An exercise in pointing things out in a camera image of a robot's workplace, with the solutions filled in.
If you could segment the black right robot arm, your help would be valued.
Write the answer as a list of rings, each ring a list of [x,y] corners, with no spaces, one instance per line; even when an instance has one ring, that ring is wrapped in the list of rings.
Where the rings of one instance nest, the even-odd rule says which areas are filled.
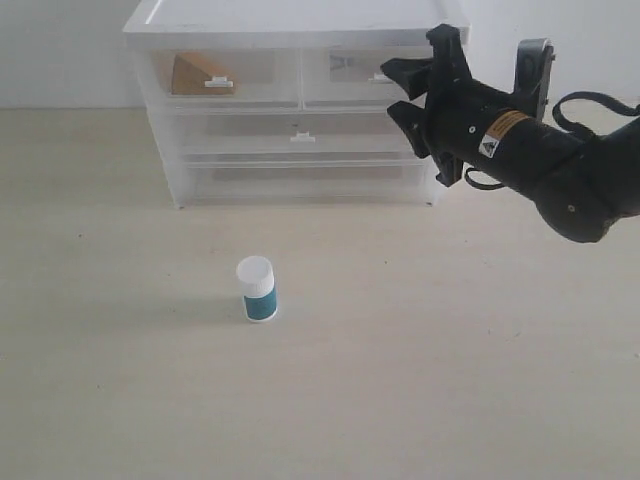
[[[382,73],[408,96],[387,113],[416,157],[431,158],[438,182],[460,180],[484,191],[509,188],[533,202],[559,235],[597,243],[612,225],[639,214],[639,109],[598,92],[591,101],[629,118],[608,135],[567,119],[554,105],[544,123],[554,48],[546,39],[520,42],[514,87],[507,93],[473,78],[458,28],[427,32],[427,59],[393,58]]]

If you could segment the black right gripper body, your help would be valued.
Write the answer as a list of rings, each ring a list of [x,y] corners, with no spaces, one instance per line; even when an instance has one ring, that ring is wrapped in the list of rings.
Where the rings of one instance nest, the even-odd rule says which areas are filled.
[[[424,138],[434,158],[451,158],[510,188],[532,188],[579,149],[572,136],[523,113],[511,93],[471,75],[460,31],[427,32],[433,47]]]

